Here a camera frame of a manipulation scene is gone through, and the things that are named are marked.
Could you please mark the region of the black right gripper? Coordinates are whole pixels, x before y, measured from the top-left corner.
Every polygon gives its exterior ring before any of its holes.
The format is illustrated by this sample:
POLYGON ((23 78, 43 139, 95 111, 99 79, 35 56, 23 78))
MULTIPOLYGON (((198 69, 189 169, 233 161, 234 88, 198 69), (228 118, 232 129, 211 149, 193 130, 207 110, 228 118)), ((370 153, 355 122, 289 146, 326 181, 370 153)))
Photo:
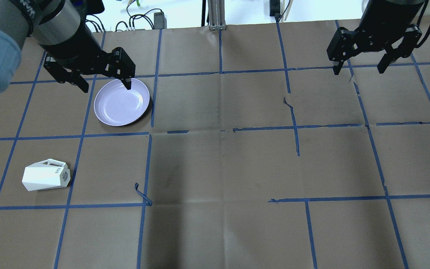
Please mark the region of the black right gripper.
POLYGON ((417 24, 408 26, 375 26, 350 31, 345 27, 337 28, 328 48, 328 59, 333 61, 333 73, 339 75, 343 62, 360 53, 380 52, 385 54, 377 64, 379 74, 383 74, 398 58, 407 58, 423 35, 417 24))

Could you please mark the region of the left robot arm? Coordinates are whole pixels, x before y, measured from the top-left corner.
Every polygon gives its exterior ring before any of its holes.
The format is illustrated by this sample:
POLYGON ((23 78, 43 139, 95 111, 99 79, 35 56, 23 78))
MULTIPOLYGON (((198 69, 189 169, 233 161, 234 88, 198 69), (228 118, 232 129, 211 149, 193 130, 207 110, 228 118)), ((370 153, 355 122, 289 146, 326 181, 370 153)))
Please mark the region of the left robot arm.
POLYGON ((85 23, 104 10, 101 0, 0 0, 0 93, 19 68, 29 36, 46 51, 43 67, 58 83, 87 93, 84 75, 100 74, 130 90, 135 63, 121 47, 103 51, 85 23))

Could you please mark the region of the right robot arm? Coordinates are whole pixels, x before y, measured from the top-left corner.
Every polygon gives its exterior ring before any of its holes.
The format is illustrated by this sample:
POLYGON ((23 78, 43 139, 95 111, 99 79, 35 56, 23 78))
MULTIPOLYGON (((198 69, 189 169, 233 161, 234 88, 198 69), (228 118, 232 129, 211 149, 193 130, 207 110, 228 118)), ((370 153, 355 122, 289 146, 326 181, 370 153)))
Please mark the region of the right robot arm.
POLYGON ((399 58, 407 58, 415 48, 424 44, 425 35, 419 22, 427 8, 426 0, 369 0, 357 29, 337 28, 327 48, 333 62, 333 73, 338 75, 344 63, 360 53, 385 51, 377 65, 379 73, 399 58), (418 23, 413 19, 418 16, 418 23))

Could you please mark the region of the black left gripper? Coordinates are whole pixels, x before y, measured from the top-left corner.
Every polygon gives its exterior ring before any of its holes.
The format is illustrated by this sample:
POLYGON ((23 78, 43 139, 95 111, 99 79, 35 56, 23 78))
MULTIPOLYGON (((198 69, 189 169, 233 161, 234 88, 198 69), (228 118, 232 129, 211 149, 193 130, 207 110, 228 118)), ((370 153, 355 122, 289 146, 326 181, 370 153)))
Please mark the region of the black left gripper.
POLYGON ((84 93, 88 93, 89 84, 83 75, 99 74, 116 78, 127 90, 131 90, 132 78, 136 73, 135 63, 122 47, 116 47, 109 53, 101 50, 70 59, 46 56, 43 67, 57 82, 69 82, 84 93))

